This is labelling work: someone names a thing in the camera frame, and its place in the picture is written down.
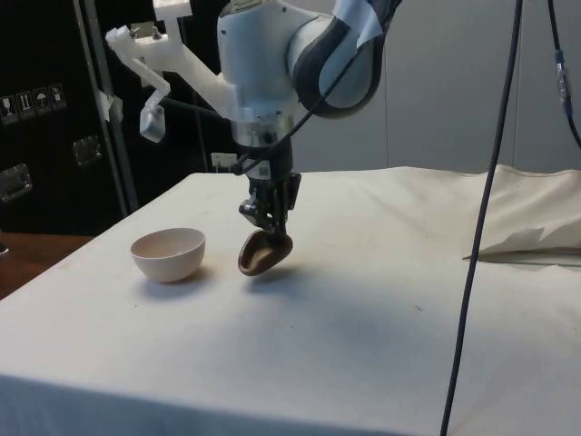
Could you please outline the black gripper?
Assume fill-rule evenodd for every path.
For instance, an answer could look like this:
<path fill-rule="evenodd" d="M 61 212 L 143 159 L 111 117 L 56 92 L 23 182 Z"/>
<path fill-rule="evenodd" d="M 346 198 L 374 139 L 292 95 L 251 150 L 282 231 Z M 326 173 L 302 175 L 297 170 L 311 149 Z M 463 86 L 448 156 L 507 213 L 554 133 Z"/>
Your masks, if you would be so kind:
<path fill-rule="evenodd" d="M 264 153 L 274 149 L 266 159 L 247 170 Z M 243 163 L 233 166 L 236 175 L 249 177 L 250 197 L 239 206 L 239 212 L 252 225 L 261 228 L 272 240 L 282 240 L 287 233 L 288 212 L 294 209 L 301 182 L 301 174 L 293 173 L 291 141 L 275 147 L 239 146 L 239 159 Z"/>

